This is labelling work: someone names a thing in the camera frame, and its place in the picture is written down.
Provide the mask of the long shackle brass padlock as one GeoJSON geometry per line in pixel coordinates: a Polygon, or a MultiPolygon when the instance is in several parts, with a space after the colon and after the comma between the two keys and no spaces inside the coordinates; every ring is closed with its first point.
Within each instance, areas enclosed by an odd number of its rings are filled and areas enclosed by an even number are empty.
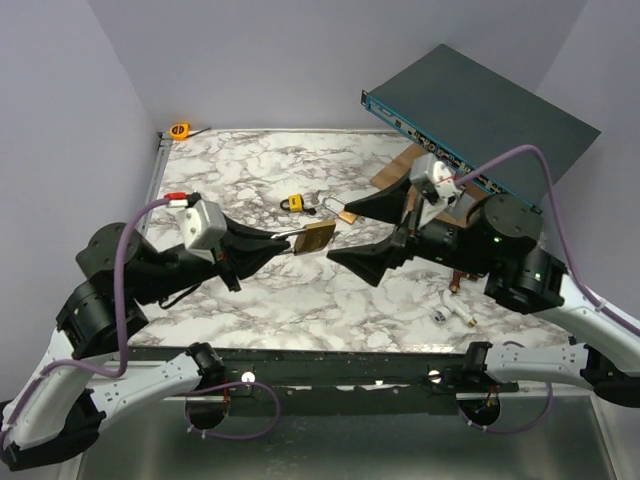
{"type": "Polygon", "coordinates": [[[340,220],[347,224],[353,225],[358,216],[354,213],[348,212],[345,209],[345,205],[346,203],[343,200],[333,195],[326,196],[321,202],[321,206],[324,209],[335,214],[340,220]]]}

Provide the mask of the yellow padlock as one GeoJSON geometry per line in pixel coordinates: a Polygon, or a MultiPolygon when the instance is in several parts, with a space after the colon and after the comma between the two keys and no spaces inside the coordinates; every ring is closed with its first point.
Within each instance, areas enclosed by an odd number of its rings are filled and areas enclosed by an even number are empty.
{"type": "Polygon", "coordinates": [[[283,199],[280,204],[280,208],[284,211],[291,213],[305,212],[305,203],[301,194],[292,194],[283,199]]]}

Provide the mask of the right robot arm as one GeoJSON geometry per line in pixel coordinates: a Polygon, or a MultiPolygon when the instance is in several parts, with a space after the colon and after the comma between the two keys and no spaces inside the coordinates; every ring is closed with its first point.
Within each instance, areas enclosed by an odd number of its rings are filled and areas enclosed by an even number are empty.
{"type": "Polygon", "coordinates": [[[384,215],[396,224],[384,240],[332,250],[328,258],[376,286],[389,269],[415,257],[483,278],[484,293],[501,307],[555,324],[576,338],[551,348],[514,348],[473,342],[461,366],[440,375],[455,392],[480,392],[522,380],[593,391],[620,406],[639,405],[639,322],[580,290],[566,265],[537,244],[542,218],[503,193],[476,204],[465,226],[417,214],[384,215]]]}

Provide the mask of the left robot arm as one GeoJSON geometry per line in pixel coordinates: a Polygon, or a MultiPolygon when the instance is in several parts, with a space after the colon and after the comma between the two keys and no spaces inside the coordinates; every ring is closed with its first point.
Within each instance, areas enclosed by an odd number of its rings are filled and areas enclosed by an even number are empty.
{"type": "Polygon", "coordinates": [[[1,460],[12,471],[62,463],[85,452],[126,413],[173,394],[214,393],[228,378],[222,359],[194,343],[160,368],[126,378],[105,369],[128,359],[128,340],[147,325],[142,308],[220,278],[236,292],[288,249],[273,232],[229,218],[202,248],[157,250],[135,227],[112,223],[90,239],[76,261],[86,280],[56,317],[46,353],[28,384],[1,414],[1,460]]]}

